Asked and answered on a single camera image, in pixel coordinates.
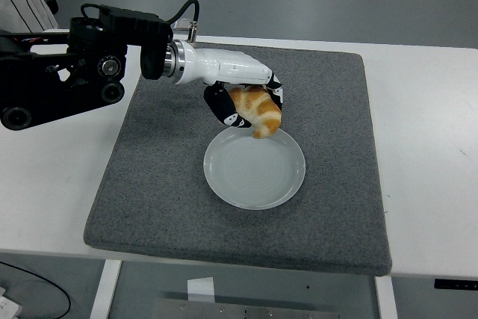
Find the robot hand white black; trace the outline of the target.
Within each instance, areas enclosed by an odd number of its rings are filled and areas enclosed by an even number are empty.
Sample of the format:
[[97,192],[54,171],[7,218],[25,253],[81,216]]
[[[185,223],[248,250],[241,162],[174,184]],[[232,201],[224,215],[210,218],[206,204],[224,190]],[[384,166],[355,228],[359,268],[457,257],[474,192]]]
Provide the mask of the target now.
[[171,43],[169,77],[176,84],[201,81],[204,100],[224,125],[254,127],[253,137],[271,136],[282,121],[283,89],[273,71],[243,52],[195,49],[189,43]]

